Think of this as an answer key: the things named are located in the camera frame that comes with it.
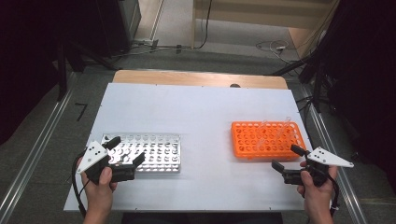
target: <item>black curtain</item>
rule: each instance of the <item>black curtain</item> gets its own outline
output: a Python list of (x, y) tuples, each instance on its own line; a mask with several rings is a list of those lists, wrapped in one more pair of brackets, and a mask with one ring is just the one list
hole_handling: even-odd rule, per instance
[(50, 1), (0, 2), (0, 144), (14, 133), (58, 72)]
[(328, 96), (357, 131), (353, 146), (387, 172), (396, 191), (396, 3), (341, 1), (343, 16), (323, 55)]

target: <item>wrist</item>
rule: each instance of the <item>wrist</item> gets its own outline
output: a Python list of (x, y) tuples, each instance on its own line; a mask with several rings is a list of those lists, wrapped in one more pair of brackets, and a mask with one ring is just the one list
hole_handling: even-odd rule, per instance
[(87, 214), (84, 218), (84, 224), (105, 224), (107, 222), (108, 215), (110, 211), (103, 211), (97, 209), (88, 208)]
[(330, 215), (329, 211), (315, 214), (313, 216), (310, 216), (309, 218), (311, 219), (311, 223), (313, 224), (333, 224), (332, 216)]

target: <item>metal rail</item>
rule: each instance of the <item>metal rail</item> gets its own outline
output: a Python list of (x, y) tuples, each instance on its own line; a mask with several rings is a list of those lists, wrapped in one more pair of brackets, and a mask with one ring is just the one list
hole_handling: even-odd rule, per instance
[(14, 181), (8, 187), (6, 196), (0, 206), (0, 223), (8, 223), (8, 220), (11, 217), (18, 200), (22, 196), (23, 191), (26, 188), (33, 171), (35, 170), (35, 167), (37, 166), (53, 131), (67, 106), (77, 81), (77, 75), (72, 73), (68, 81), (68, 86), (70, 87), (69, 90), (65, 94), (62, 101), (58, 102), (53, 108), (46, 125), (35, 141), (35, 144), (26, 158), (26, 161), (24, 162)]
[[(306, 86), (302, 86), (302, 88), (303, 88), (304, 97), (312, 95), (311, 91)], [(326, 129), (321, 114), (318, 114), (313, 106), (310, 107), (310, 114), (315, 123), (319, 137), (323, 143), (323, 146), (326, 149), (328, 149), (332, 154), (337, 155), (337, 151), (334, 147), (334, 144), (332, 143), (332, 139), (329, 135), (329, 132)], [(340, 186), (341, 192), (346, 202), (346, 207), (349, 211), (353, 223), (355, 224), (368, 223), (365, 215), (363, 214), (363, 211), (361, 210), (361, 205), (359, 203), (358, 197), (355, 194), (355, 190), (352, 188), (352, 185), (349, 182), (349, 179), (347, 178), (347, 173), (342, 167), (338, 170), (337, 181), (338, 181), (338, 185)]]

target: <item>gray floor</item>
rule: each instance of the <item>gray floor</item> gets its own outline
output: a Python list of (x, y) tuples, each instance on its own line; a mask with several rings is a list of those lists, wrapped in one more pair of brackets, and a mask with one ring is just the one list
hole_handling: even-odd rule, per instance
[[(164, 28), (164, 21), (172, 20), (169, 19), (171, 14), (162, 14), (163, 18), (168, 17), (168, 19), (162, 20), (162, 24), (158, 28), (156, 36), (162, 41), (160, 43), (162, 45), (189, 44), (188, 37), (172, 40), (169, 29)], [(271, 27), (262, 27), (262, 29), (266, 29), (267, 33), (267, 35), (257, 34), (257, 36), (262, 36), (262, 41), (290, 39), (284, 28), (275, 28), (272, 33)], [(225, 34), (213, 37), (215, 36), (213, 34), (211, 36), (208, 38), (207, 49), (183, 50), (180, 54), (176, 54), (174, 50), (163, 50), (155, 53), (124, 56), (116, 62), (116, 65), (124, 69), (204, 71), (253, 76), (271, 74), (285, 65), (273, 53), (255, 48), (255, 41), (260, 38), (251, 41), (251, 44), (246, 47), (241, 43), (247, 42), (238, 40), (244, 38), (240, 35)], [(220, 40), (226, 40), (225, 44), (233, 46), (231, 49), (240, 48), (241, 50), (238, 51), (240, 53), (229, 51), (230, 48), (225, 48), (224, 43), (219, 43)], [(296, 59), (295, 52), (290, 55), (285, 54), (285, 56), (289, 60)], [(82, 221), (80, 214), (63, 211), (64, 202), (70, 190), (70, 184), (65, 180), (70, 176), (73, 159), (85, 147), (106, 84), (111, 82), (114, 73), (101, 65), (93, 64), (88, 66), (83, 74), (76, 74), (78, 81), (72, 89), (67, 106), (7, 223), (79, 223)], [(283, 77), (287, 80), (295, 98), (302, 98), (302, 85), (297, 81), (295, 72), (285, 74)], [(35, 145), (35, 140), (56, 106), (57, 90), (57, 87), (53, 88), (26, 117), (11, 139), (0, 146), (0, 176), (2, 176), (0, 195), (3, 197), (6, 196), (8, 187), (19, 173), (30, 150)], [(82, 108), (75, 103), (88, 104), (80, 121), (77, 119)], [(326, 105), (321, 107), (323, 109), (322, 117), (337, 152), (340, 156), (349, 159), (353, 149), (343, 122), (336, 115), (332, 115)], [(307, 130), (311, 133), (314, 147), (321, 146), (322, 141), (311, 117), (308, 117), (307, 124)], [(367, 222), (393, 223), (396, 218), (396, 214), (393, 212), (396, 198), (385, 174), (376, 166), (366, 162), (355, 162), (355, 167), (346, 169), (346, 173), (361, 202)], [(282, 215), (284, 223), (306, 222), (304, 212), (287, 212)], [(205, 223), (205, 216), (202, 215), (192, 214), (191, 219), (195, 223)], [(341, 210), (336, 212), (334, 220), (336, 223), (352, 223), (345, 204), (342, 204)], [(110, 223), (120, 223), (120, 213), (113, 213)]]

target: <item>floor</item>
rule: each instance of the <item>floor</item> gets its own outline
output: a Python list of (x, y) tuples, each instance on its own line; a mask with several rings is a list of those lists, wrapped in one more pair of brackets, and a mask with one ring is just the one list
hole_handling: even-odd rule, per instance
[[(162, 1), (151, 2), (142, 7), (145, 11), (154, 11)], [(155, 32), (150, 28), (138, 33), (139, 39), (159, 39), (159, 45), (189, 45), (191, 40), (190, 8), (191, 1), (166, 0), (163, 2), (162, 13), (159, 14), (158, 27)], [(148, 16), (155, 21), (155, 16)], [(197, 20), (196, 40), (201, 38), (201, 23)], [(246, 25), (242, 23), (210, 21), (208, 39), (202, 49), (185, 50), (176, 54), (174, 50), (162, 50), (155, 53), (125, 55), (118, 58), (116, 65), (125, 69), (166, 69), (179, 71), (208, 71), (232, 74), (268, 75), (285, 66), (285, 61), (299, 60), (293, 50), (292, 41), (287, 28), (262, 25)], [(269, 43), (282, 40), (290, 49), (278, 54), (269, 50)], [(131, 53), (145, 51), (134, 49)], [(57, 88), (51, 90), (40, 104), (26, 117), (25, 121), (6, 143), (0, 146), (0, 194), (4, 202), (11, 202), (9, 207), (2, 204), (0, 223), (78, 223), (78, 213), (63, 212), (64, 202), (70, 183), (70, 164), (74, 157), (85, 147), (86, 140), (97, 109), (100, 106), (106, 84), (111, 82), (114, 71), (108, 71), (89, 59), (90, 64), (83, 74), (70, 73), (68, 78), (70, 92), (63, 102), (56, 102)], [(310, 85), (301, 85), (296, 69), (283, 75), (295, 99), (310, 95)], [(81, 106), (87, 104), (82, 117)], [(306, 129), (311, 133), (312, 144), (337, 148), (337, 153), (349, 159), (353, 153), (344, 123), (326, 105), (321, 106), (323, 112), (318, 115), (313, 110), (308, 113)], [(326, 134), (318, 132), (319, 120), (323, 120)], [(29, 154), (34, 152), (40, 158), (36, 163), (26, 166), (26, 160), (33, 159)], [(396, 197), (389, 186), (385, 174), (376, 166), (367, 162), (355, 162), (353, 169), (343, 170), (352, 186), (352, 192), (359, 202), (359, 214), (356, 207), (349, 207), (351, 198), (347, 192), (343, 194), (341, 210), (336, 212), (336, 223), (393, 223), (396, 214), (393, 212)], [(15, 182), (19, 177), (25, 182)], [(19, 192), (12, 199), (7, 196)], [(302, 211), (282, 213), (284, 223), (305, 223), (306, 215)], [(206, 216), (191, 215), (195, 223), (206, 223)], [(120, 213), (111, 215), (110, 223), (120, 223)]]

